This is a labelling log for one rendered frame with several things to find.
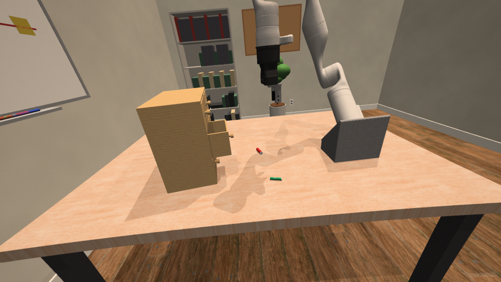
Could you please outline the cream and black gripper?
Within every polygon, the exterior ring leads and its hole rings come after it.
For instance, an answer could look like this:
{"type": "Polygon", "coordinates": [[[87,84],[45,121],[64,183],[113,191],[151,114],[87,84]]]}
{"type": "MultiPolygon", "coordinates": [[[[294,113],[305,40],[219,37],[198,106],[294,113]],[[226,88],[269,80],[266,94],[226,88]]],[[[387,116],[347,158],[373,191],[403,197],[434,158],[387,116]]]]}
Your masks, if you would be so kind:
{"type": "Polygon", "coordinates": [[[281,86],[278,83],[277,66],[280,62],[280,46],[293,42],[293,35],[279,35],[279,26],[256,28],[257,64],[261,66],[261,83],[271,87],[272,101],[281,102],[281,86]]]}

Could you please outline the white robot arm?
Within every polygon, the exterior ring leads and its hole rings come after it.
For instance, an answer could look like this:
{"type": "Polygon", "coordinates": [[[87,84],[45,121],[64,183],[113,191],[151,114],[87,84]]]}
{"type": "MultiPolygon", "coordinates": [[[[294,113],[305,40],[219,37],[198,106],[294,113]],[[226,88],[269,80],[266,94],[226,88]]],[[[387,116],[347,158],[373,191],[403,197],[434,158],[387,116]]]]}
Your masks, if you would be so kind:
{"type": "MultiPolygon", "coordinates": [[[[252,0],[252,2],[255,11],[256,28],[270,25],[279,26],[279,8],[276,2],[264,0],[252,0]]],[[[319,0],[306,0],[302,31],[321,87],[333,86],[328,91],[327,96],[336,123],[340,120],[364,118],[359,105],[355,103],[340,63],[334,63],[324,69],[322,68],[328,29],[319,0]]]]}

